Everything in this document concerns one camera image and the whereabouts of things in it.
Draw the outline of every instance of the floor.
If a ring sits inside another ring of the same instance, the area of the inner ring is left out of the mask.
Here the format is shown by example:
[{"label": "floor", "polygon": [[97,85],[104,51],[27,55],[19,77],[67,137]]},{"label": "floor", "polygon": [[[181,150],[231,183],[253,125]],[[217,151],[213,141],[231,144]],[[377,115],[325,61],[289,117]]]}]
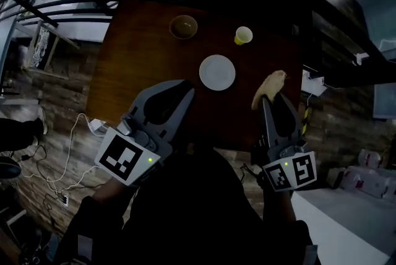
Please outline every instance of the floor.
[{"label": "floor", "polygon": [[[99,49],[100,45],[96,43],[82,43],[80,50],[67,44],[57,46],[51,68],[54,72],[68,74],[69,80],[41,74],[26,74],[17,70],[7,73],[6,82],[11,84],[15,91],[19,91],[22,97],[40,99],[40,105],[46,111],[49,127],[48,134],[40,141],[46,149],[47,157],[40,160],[44,157],[44,152],[38,149],[33,159],[22,163],[25,176],[38,174],[38,166],[44,176],[56,179],[62,175],[71,129],[77,115],[85,110],[90,79]],[[302,93],[299,105],[301,117],[307,99],[308,96]],[[396,127],[391,121],[373,120],[372,103],[372,86],[328,88],[320,97],[309,98],[306,140],[310,148],[316,152],[319,178],[325,177],[331,167],[356,163],[358,152],[362,148],[378,151],[386,158]],[[2,106],[0,112],[3,116],[19,121],[37,117],[36,106]],[[74,185],[80,180],[82,173],[93,165],[100,142],[101,138],[89,131],[84,117],[81,116],[73,131],[66,174],[56,183],[58,190]],[[23,154],[32,155],[35,150],[35,146],[30,146],[28,149],[15,152],[14,158],[18,160]],[[218,151],[231,163],[237,175],[242,177],[240,167],[244,163],[250,164],[250,154],[230,150]],[[21,176],[11,183],[15,185],[21,204],[28,213],[43,227],[62,235],[77,212],[82,198],[91,195],[96,186],[108,179],[109,176],[97,168],[88,172],[80,186],[64,192],[69,196],[68,207],[62,206],[46,182],[35,176]],[[252,207],[261,215],[264,207],[262,191],[249,174],[246,175],[244,189]]]}]

